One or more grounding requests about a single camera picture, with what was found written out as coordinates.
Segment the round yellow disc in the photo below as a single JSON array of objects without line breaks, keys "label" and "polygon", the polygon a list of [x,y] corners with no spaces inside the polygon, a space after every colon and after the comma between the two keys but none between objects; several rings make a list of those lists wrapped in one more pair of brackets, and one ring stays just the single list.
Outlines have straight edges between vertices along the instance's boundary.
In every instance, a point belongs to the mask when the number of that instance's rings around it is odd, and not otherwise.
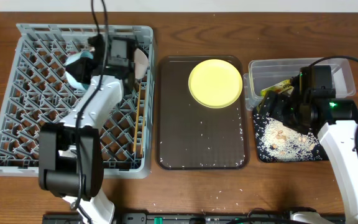
[{"label": "round yellow disc", "polygon": [[223,108],[234,103],[240,96],[242,78],[229,62],[206,60],[191,71],[189,89],[198,103],[209,108]]}]

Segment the black speckled tray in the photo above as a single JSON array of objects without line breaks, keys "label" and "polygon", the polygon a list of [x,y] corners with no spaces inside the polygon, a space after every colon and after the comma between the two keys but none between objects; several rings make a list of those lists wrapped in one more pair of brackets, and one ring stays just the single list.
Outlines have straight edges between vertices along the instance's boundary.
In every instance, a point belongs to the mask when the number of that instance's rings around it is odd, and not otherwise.
[{"label": "black speckled tray", "polygon": [[188,89],[192,69],[221,59],[242,71],[233,56],[166,57],[160,62],[157,163],[167,170],[240,169],[249,160],[244,91],[232,105],[211,109]]},{"label": "black speckled tray", "polygon": [[[252,119],[254,121],[253,125],[254,125],[254,131],[255,131],[255,141],[256,141],[256,146],[257,146],[258,158],[262,162],[284,162],[284,161],[278,160],[276,157],[271,156],[268,153],[268,151],[262,150],[262,148],[260,147],[262,145],[261,139],[265,134],[263,130],[265,129],[266,125],[268,125],[268,123],[269,123],[267,118],[265,116],[259,115],[256,108],[254,108],[254,110],[252,111]],[[328,156],[320,144],[315,145],[314,149],[311,151],[311,154],[312,154],[312,156],[310,156],[307,159],[300,160],[298,158],[294,158],[294,160],[285,161],[285,162],[327,161],[328,160]]]}]

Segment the wooden table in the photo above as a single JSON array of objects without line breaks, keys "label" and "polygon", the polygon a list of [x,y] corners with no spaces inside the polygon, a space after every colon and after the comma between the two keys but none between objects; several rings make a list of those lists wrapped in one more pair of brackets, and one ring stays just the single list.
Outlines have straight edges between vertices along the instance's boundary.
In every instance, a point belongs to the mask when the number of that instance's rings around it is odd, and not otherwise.
[{"label": "wooden table", "polygon": [[[93,20],[85,12],[1,12],[0,109],[20,36],[15,27],[18,22],[92,24]],[[358,14],[109,13],[109,23],[151,26],[158,60],[167,55],[234,55],[242,62],[244,73],[248,63],[257,59],[358,58]],[[358,106],[358,64],[351,62],[351,67]],[[104,180],[103,189],[117,209],[125,212],[243,214],[255,207],[282,210],[293,206],[313,207],[321,213],[344,212],[328,161],[261,163],[251,126],[248,132],[250,162],[245,169],[165,171],[156,164],[153,151],[152,173],[147,178]],[[67,212],[68,204],[40,190],[37,178],[0,177],[0,223],[40,223],[47,211]]]}]

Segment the clear plastic container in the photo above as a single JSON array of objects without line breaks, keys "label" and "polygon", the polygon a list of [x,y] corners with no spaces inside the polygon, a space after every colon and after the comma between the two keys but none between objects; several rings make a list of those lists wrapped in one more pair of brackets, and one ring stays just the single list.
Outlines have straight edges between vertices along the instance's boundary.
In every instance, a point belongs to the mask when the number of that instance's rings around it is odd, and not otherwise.
[{"label": "clear plastic container", "polygon": [[[252,110],[263,99],[260,91],[299,74],[319,58],[293,58],[273,60],[253,60],[249,63],[249,74],[244,75],[246,108]],[[353,74],[347,59],[335,58],[320,62],[318,65],[330,65],[336,98],[355,95]]]}]

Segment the white wall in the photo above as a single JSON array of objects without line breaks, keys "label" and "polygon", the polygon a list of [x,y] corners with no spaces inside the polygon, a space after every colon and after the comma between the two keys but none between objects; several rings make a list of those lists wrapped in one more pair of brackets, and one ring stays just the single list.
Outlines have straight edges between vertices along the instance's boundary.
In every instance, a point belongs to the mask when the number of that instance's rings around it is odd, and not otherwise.
[{"label": "white wall", "polygon": [[[100,0],[95,9],[101,11]],[[358,12],[358,0],[105,0],[119,12]],[[0,11],[90,11],[90,0],[0,0]]]}]

